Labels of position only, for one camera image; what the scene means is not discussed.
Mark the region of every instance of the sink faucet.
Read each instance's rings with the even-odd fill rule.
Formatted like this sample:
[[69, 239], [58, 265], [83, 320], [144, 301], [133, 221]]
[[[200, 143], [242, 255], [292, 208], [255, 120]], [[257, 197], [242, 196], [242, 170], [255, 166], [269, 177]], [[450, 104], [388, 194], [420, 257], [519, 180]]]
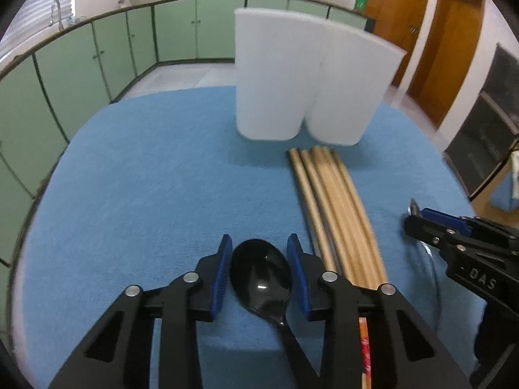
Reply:
[[53, 16], [54, 16], [54, 3], [58, 5], [58, 23], [60, 24], [58, 26], [58, 30], [63, 30], [63, 23], [61, 23], [61, 4], [59, 0], [54, 0], [52, 5], [50, 6], [50, 22], [49, 26], [52, 26], [54, 24]]

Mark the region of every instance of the green bottle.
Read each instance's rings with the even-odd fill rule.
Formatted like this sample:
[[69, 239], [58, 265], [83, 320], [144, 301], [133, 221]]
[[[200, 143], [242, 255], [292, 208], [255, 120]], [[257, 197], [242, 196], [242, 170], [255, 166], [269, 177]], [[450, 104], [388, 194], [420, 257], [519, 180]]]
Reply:
[[357, 12], [364, 13], [366, 11], [367, 4], [368, 0], [355, 0], [354, 10]]

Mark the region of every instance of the blue tablecloth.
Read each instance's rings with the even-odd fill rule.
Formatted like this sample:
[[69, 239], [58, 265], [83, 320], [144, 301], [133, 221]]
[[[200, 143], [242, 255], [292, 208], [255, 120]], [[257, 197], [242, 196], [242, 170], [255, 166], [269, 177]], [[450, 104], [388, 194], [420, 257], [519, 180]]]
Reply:
[[[126, 286], [167, 285], [215, 252], [224, 233], [235, 246], [256, 237], [284, 250], [296, 232], [311, 252], [285, 151], [316, 142], [305, 130], [288, 142], [245, 140], [234, 110], [233, 87], [159, 93], [106, 107], [74, 137], [25, 245], [26, 366], [37, 389]], [[339, 153], [390, 281], [432, 324], [432, 274], [423, 249], [402, 238], [401, 218], [411, 197], [454, 215], [472, 215], [469, 203], [427, 138], [392, 108], [381, 106], [360, 143]], [[440, 337], [469, 373], [484, 303], [436, 262]], [[323, 323], [306, 323], [295, 306], [289, 322], [319, 369]], [[294, 387], [273, 330], [240, 307], [230, 286], [217, 321], [198, 324], [198, 343], [206, 389]], [[156, 349], [153, 357], [156, 365]], [[154, 370], [153, 387], [156, 379]]]

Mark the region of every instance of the spoon handle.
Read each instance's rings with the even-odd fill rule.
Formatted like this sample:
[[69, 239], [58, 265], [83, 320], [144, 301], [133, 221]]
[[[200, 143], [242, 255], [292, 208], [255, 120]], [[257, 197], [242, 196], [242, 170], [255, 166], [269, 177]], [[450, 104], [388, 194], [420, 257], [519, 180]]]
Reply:
[[317, 373], [308, 360], [305, 352], [299, 345], [290, 326], [284, 320], [284, 324], [277, 326], [281, 342], [283, 343], [286, 357], [289, 360], [290, 368], [298, 389], [320, 389], [321, 383]]

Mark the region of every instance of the black plastic spoon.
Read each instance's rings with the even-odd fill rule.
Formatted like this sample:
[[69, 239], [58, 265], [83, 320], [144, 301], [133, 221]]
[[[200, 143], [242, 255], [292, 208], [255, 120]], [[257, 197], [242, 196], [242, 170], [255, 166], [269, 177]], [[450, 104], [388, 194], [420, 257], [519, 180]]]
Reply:
[[299, 389], [319, 389], [319, 377], [286, 321], [292, 291], [290, 266], [265, 240], [238, 245], [230, 265], [230, 281], [242, 305], [276, 326]]

